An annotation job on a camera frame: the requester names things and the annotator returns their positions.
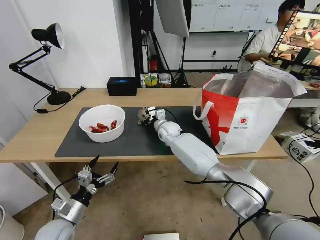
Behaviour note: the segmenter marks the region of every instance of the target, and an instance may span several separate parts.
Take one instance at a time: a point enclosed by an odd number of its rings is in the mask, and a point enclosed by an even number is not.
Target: person
[[[293,11],[304,8],[304,6],[305,0],[285,0],[278,10],[278,22],[256,35],[243,54],[244,58],[240,59],[238,71],[243,72],[249,70],[251,63],[255,63],[261,58],[271,60],[269,58],[270,52],[290,20]]]

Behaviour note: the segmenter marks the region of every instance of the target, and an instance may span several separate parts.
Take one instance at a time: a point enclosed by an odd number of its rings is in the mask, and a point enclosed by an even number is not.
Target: white t-shirt
[[[250,46],[243,54],[246,56],[250,53],[270,53],[273,47],[276,45],[277,40],[279,39],[281,32],[278,30],[278,25],[273,24],[267,29],[258,33],[258,35],[253,39]],[[248,71],[250,69],[250,62],[241,58],[238,65],[238,71]]]

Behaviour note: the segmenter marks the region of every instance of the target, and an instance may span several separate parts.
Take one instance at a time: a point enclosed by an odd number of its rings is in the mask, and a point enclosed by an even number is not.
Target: black mat
[[[178,124],[188,133],[194,134],[212,149],[211,140],[200,121],[194,119],[192,107],[165,107],[177,118]],[[90,108],[82,108],[55,157],[94,157],[100,156],[153,156],[172,155],[169,147],[160,141],[152,126],[138,125],[137,113],[140,107],[124,107],[126,119],[123,134],[108,143],[93,142],[79,127],[80,116]],[[166,119],[174,121],[166,112]]]

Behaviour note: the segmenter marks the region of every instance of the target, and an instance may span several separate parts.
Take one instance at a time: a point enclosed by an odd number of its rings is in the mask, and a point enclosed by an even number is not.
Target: logo
[[[249,120],[248,117],[243,116],[243,117],[239,118],[238,124],[239,125],[247,125],[248,124],[248,120]]]

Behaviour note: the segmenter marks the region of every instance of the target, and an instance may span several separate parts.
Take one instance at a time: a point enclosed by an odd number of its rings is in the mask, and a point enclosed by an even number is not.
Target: black lamp
[[[10,70],[19,73],[21,76],[28,78],[32,82],[44,87],[45,89],[49,90],[51,94],[48,96],[47,100],[48,103],[51,105],[60,105],[70,101],[71,95],[68,92],[60,92],[55,89],[54,86],[49,85],[45,82],[42,82],[29,74],[23,72],[23,68],[29,66],[30,64],[38,61],[39,59],[43,58],[44,56],[50,54],[51,46],[47,44],[47,42],[52,43],[52,45],[64,49],[64,38],[62,34],[61,27],[58,23],[51,24],[47,29],[33,29],[31,31],[31,35],[35,40],[40,41],[43,45],[37,51],[29,54],[28,56],[20,59],[17,62],[11,63],[9,65]],[[26,60],[33,56],[34,54],[44,51],[45,53],[33,60]]]

